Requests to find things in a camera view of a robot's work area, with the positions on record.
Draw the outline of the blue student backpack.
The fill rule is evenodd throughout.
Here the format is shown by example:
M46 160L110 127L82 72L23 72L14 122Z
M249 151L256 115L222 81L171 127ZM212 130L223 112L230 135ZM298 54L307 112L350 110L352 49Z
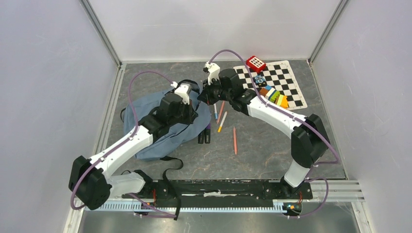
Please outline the blue student backpack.
M172 151L210 123L207 105L197 99L202 91L197 82L185 79L171 86L170 90L130 100L126 107L125 133L146 129L152 137L149 145L134 153L138 159L170 161Z

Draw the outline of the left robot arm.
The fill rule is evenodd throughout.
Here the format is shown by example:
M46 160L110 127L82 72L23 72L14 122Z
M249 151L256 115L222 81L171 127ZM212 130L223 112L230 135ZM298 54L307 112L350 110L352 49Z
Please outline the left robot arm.
M69 189L74 210L78 198L90 210L101 207L109 198L124 194L138 194L141 198L151 195L153 185L139 173L115 176L114 172L135 154L168 140L170 129L176 124L189 126L198 116L192 103L193 97L174 90L164 95L154 107L122 139L89 159L79 156L72 165Z

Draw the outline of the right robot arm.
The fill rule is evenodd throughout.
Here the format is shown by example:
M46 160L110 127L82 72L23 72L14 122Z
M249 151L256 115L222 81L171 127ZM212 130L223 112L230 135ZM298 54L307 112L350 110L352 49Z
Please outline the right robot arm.
M247 116L260 119L280 130L291 139L292 163L282 177L281 193L293 198L310 169L330 145L325 127L319 116L304 116L275 105L254 90L244 88L233 68L203 69L208 74L198 100L209 105L226 101L231 107Z

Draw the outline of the orange pencil upper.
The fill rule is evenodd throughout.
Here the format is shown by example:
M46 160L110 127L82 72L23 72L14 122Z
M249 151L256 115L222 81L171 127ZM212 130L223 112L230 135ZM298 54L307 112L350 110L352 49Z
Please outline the orange pencil upper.
M223 110L224 110L224 104L225 104L225 101L222 101L220 111L218 113L217 123L219 123L221 118L222 118Z

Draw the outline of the orange pencil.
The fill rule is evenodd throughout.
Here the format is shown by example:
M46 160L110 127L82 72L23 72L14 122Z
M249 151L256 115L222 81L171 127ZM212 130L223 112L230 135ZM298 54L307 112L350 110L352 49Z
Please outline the orange pencil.
M220 111L218 113L217 123L219 123L221 118L222 118L223 110L224 110L224 104L225 104L225 101L222 101Z
M237 148L237 134L236 134L236 128L235 127L233 127L233 146L234 146L234 154L237 155L238 148Z

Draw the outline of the white blue pen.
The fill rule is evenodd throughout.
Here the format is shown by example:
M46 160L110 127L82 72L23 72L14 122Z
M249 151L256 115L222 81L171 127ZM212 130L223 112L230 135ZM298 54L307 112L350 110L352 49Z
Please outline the white blue pen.
M213 108L214 108L214 118L215 118L215 120L218 120L218 112L217 112L216 104L213 104Z

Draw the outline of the blue robot toy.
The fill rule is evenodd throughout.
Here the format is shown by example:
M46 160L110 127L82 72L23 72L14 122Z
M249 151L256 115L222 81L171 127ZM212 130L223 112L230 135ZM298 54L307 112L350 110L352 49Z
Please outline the blue robot toy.
M267 86L267 82L266 79L264 78L264 76L261 75L257 75L253 78L255 85L257 87L266 87Z

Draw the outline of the red calculator toy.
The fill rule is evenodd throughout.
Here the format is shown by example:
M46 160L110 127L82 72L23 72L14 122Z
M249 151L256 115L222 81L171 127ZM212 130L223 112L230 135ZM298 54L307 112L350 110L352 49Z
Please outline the red calculator toy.
M248 58L246 60L246 64L250 69L252 69L256 73L260 73L267 66L265 62L263 62L256 56L251 56L250 58Z

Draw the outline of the colourful block stack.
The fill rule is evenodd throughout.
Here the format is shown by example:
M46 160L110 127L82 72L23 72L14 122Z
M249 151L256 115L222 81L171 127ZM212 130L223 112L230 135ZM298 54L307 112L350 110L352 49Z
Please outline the colourful block stack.
M262 87L259 94L272 103L275 103L280 96L280 92L269 85Z

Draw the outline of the white yellow pen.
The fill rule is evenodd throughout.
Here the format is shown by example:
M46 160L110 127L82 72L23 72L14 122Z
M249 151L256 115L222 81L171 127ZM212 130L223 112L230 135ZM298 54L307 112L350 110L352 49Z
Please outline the white yellow pen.
M228 113L227 111L224 112L223 117L222 117L222 119L221 119L221 121L220 121L220 124L219 124L219 127L218 127L218 132L219 132L219 133L222 131L223 124L224 124L225 119L226 119L226 117L227 117L227 113Z

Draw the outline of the orange pencil lower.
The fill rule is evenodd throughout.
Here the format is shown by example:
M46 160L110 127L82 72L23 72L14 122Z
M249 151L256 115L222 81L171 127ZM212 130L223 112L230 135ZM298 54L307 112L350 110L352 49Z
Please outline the orange pencil lower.
M237 148L237 134L236 134L236 128L235 127L233 127L233 146L234 146L234 154L237 155L238 148Z

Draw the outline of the checkered chess board mat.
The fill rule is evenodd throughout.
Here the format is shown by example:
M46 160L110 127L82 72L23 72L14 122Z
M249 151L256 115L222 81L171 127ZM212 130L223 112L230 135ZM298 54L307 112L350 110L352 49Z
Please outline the checkered chess board mat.
M251 71L253 77L260 75L267 85L280 91L288 100L288 110L305 109L308 107L303 93L298 85L289 61L268 62L260 72Z

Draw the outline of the orange yellow block toy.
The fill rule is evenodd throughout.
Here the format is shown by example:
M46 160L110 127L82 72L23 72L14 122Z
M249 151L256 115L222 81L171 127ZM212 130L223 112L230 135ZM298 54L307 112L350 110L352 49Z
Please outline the orange yellow block toy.
M287 100L287 96L280 94L277 99L275 100L275 104L277 106L280 106L284 109L287 109L289 107L289 103Z

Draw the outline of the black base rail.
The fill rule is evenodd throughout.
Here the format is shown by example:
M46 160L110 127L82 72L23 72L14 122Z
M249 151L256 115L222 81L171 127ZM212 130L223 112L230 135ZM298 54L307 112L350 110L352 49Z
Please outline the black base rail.
M136 194L157 208L272 207L274 200L298 202L313 198L309 183L289 189L279 180L155 180Z

